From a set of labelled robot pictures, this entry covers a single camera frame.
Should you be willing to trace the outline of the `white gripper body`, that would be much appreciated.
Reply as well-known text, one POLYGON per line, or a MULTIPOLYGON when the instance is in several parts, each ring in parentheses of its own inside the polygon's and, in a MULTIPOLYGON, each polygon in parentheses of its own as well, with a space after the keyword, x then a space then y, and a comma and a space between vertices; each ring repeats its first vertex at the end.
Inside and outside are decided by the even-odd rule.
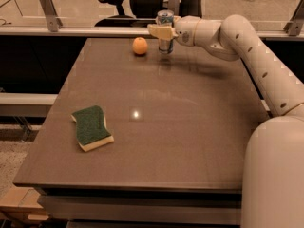
POLYGON ((199 17, 185 16, 178 18, 174 22, 174 29, 178 37, 176 41, 182 46, 193 47, 195 45, 194 38, 197 29, 199 17))

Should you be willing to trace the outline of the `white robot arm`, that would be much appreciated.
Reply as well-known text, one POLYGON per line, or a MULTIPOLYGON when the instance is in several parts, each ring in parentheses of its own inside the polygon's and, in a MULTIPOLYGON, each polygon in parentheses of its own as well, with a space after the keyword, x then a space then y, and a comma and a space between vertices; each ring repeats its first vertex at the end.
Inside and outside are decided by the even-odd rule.
POLYGON ((221 22, 177 17, 150 24, 163 41, 200 47, 226 61, 241 60, 272 117, 251 135, 242 174, 240 228, 304 228, 304 85, 241 15, 221 22))

